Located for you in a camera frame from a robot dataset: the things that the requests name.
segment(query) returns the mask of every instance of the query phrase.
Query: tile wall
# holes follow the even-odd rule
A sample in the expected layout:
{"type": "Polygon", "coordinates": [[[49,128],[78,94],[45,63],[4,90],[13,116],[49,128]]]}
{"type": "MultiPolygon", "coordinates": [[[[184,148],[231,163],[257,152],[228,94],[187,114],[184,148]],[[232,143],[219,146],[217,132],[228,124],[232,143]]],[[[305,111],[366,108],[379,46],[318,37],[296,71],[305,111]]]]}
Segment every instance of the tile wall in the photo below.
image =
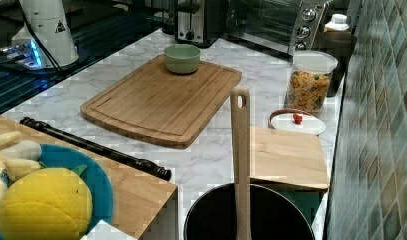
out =
{"type": "Polygon", "coordinates": [[[407,239],[407,0],[365,0],[336,149],[328,239],[407,239]]]}

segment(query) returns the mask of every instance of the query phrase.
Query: white lid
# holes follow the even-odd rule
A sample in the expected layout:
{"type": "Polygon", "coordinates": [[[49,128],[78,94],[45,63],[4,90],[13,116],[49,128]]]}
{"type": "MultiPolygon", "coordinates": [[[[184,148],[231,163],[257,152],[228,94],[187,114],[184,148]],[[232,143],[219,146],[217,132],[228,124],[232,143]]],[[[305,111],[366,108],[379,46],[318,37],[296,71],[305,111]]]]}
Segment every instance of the white lid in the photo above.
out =
{"type": "Polygon", "coordinates": [[[286,130],[292,132],[308,133],[319,135],[327,128],[325,123],[316,117],[306,114],[299,114],[303,117],[300,124],[296,124],[293,119],[294,113],[284,113],[277,115],[271,119],[271,124],[275,129],[286,130]]]}
{"type": "Polygon", "coordinates": [[[329,74],[337,67],[337,59],[317,51],[298,51],[294,53],[293,64],[301,71],[329,74]]]}
{"type": "Polygon", "coordinates": [[[331,22],[335,24],[347,24],[347,16],[343,14],[333,14],[333,17],[331,18],[331,22]]]}
{"type": "Polygon", "coordinates": [[[347,16],[343,14],[333,14],[331,21],[325,24],[325,27],[331,28],[337,31],[345,31],[349,29],[349,25],[347,25],[347,16]]]}

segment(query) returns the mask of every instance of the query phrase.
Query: blue bowl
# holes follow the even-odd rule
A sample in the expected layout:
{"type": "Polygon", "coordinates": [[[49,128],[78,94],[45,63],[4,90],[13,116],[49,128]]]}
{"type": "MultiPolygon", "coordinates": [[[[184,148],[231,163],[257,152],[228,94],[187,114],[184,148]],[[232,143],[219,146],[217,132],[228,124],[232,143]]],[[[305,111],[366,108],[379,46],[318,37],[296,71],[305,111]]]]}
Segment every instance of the blue bowl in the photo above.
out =
{"type": "Polygon", "coordinates": [[[103,169],[87,155],[71,148],[41,144],[41,149],[40,161],[48,168],[64,167],[73,170],[79,165],[87,165],[87,169],[81,175],[93,197],[93,212],[87,233],[100,220],[110,223],[113,215],[113,192],[103,169]]]}

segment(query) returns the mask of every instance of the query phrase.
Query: kitchen counter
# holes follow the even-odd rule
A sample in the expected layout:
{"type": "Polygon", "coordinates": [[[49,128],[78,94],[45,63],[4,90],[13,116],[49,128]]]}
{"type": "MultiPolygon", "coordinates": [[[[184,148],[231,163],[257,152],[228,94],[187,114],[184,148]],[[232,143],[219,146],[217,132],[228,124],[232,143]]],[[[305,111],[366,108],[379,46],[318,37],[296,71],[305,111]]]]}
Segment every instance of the kitchen counter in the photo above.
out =
{"type": "MultiPolygon", "coordinates": [[[[195,142],[184,150],[160,147],[118,135],[84,120],[79,111],[87,100],[150,59],[163,54],[164,48],[174,43],[173,36],[158,30],[2,116],[16,122],[23,117],[44,121],[60,130],[171,169],[171,182],[178,185],[179,235],[182,239],[186,215],[198,197],[216,186],[233,182],[229,100],[225,101],[195,142]]],[[[291,72],[288,61],[224,39],[217,40],[208,49],[202,49],[201,60],[242,72],[240,85],[248,87],[251,95],[251,125],[267,127],[270,114],[282,108],[291,72]]],[[[340,98],[340,91],[336,97],[327,98],[320,115],[327,125],[320,139],[329,176],[340,98]]],[[[322,238],[327,195],[323,196],[312,223],[316,239],[322,238]]]]}

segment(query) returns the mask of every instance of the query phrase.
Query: wooden spatula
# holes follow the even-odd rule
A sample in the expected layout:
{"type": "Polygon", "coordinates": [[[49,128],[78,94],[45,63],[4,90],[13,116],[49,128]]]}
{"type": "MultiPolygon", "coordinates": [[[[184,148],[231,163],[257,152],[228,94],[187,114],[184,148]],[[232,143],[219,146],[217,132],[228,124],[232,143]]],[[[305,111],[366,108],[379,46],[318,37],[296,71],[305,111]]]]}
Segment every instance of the wooden spatula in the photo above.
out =
{"type": "Polygon", "coordinates": [[[250,96],[241,86],[231,91],[231,126],[237,240],[250,240],[250,96]]]}

